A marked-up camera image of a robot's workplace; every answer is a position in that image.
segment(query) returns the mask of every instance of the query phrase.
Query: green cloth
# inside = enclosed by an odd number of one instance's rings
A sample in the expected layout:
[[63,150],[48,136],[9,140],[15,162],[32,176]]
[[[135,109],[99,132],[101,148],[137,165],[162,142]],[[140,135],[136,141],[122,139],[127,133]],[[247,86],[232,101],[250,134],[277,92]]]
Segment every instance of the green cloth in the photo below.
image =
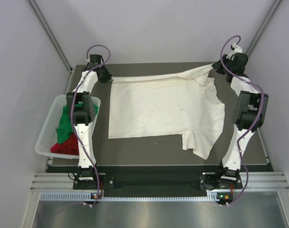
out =
[[[76,104],[75,107],[82,107],[82,103]],[[95,113],[98,113],[98,106],[94,105]],[[64,143],[69,139],[73,133],[72,125],[70,123],[70,116],[68,115],[67,105],[63,107],[62,116],[60,118],[59,127],[56,129],[58,144]]]

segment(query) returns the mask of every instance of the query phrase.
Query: wrinkled fabric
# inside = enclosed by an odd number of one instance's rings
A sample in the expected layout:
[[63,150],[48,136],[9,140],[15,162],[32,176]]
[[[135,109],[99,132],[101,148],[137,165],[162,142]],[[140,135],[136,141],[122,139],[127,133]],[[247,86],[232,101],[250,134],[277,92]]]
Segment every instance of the wrinkled fabric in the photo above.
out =
[[181,134],[184,150],[207,159],[225,117],[214,78],[208,77],[211,69],[113,77],[108,138]]

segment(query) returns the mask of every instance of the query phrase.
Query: red cloth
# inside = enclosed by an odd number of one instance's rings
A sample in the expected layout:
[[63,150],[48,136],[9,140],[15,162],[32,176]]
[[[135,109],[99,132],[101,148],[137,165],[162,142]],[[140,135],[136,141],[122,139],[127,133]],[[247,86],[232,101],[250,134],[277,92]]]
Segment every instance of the red cloth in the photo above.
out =
[[66,140],[62,144],[56,143],[52,146],[50,151],[52,153],[79,155],[78,139],[76,138],[75,134],[72,133],[68,140]]

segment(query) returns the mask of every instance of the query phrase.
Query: dark tabletop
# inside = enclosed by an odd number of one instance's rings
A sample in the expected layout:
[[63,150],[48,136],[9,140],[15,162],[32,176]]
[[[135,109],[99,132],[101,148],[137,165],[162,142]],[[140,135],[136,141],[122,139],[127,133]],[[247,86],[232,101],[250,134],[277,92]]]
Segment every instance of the dark tabletop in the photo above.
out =
[[[107,69],[113,76],[148,76],[178,73],[207,63],[152,63],[110,64]],[[84,66],[76,66],[71,91],[77,86]],[[110,92],[112,83],[97,82],[91,93],[101,100],[101,107],[93,134],[93,150],[99,165],[218,165],[226,154],[232,134],[231,120],[237,95],[225,81],[225,76],[213,71],[218,98],[225,103],[225,123],[222,134],[213,146],[209,158],[204,160],[182,149],[181,135],[164,135],[142,138],[108,139]],[[246,152],[246,164],[267,164],[259,135],[251,138]],[[78,160],[54,158],[53,165],[77,165]]]

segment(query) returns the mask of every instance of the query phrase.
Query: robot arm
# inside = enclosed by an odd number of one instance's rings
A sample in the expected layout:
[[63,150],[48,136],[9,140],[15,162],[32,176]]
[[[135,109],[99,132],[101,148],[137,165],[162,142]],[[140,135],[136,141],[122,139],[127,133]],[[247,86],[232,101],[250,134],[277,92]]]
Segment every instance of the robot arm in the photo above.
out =
[[[101,65],[102,57],[100,55],[90,55],[90,61],[83,69],[81,79],[78,86],[73,92],[67,93],[67,106],[69,115],[71,115],[71,108],[74,105],[74,111],[72,113],[75,130],[77,133],[78,149],[79,149],[79,172],[75,177],[74,189],[85,189],[85,186],[89,189],[94,188],[96,180],[94,178],[94,165],[96,159],[93,153],[92,135],[94,132],[93,121],[96,113],[93,101],[91,99],[92,89],[97,81],[106,83],[112,77],[106,67],[102,65],[96,70],[92,69],[98,65]],[[77,90],[76,100],[73,104],[73,97]]]
[[[236,44],[233,44],[231,49],[232,52],[230,54],[222,56],[222,61],[225,66],[231,72],[239,76],[239,78],[233,77],[229,72],[227,72],[221,64],[221,61],[214,63],[212,67],[217,73],[226,75],[226,81],[231,84],[231,89],[233,89],[238,96],[238,101],[232,116],[234,123],[233,136],[228,151],[222,159],[217,172],[215,174],[203,175],[201,177],[202,187],[207,190],[215,188],[226,189],[231,184],[234,185],[236,189],[242,188],[241,182],[239,181],[239,173],[241,169],[240,152],[243,156],[250,138],[254,135],[257,128],[263,125],[268,103],[267,94],[264,94],[264,97],[261,97],[259,91],[247,83],[250,82],[250,80],[247,75],[244,74],[244,70],[248,62],[248,56],[244,54],[242,49]],[[261,99],[264,100],[262,112],[260,113],[258,121],[252,130],[239,141],[239,139],[254,123],[258,114],[258,107]],[[232,201],[233,196],[227,195],[227,197],[229,197],[227,198],[228,201]]]
[[[239,148],[237,146],[238,139],[248,130],[249,126],[253,123],[255,116],[257,115],[257,108],[260,103],[260,93],[253,86],[246,82],[250,80],[246,77],[244,81],[234,77],[231,81],[231,89],[233,89],[236,95],[239,97],[236,109],[233,113],[234,130],[231,139],[230,146],[225,157],[222,159],[222,168],[231,171],[231,175],[221,176],[222,179],[228,179],[235,181],[238,177],[238,173],[241,167],[241,158],[239,154]],[[256,124],[256,127],[252,129],[247,135],[240,140],[240,148],[242,155],[244,154],[250,138],[254,135],[258,127],[261,127],[264,122],[266,113],[266,107],[268,102],[268,95],[264,95],[264,107],[261,113],[260,119]]]

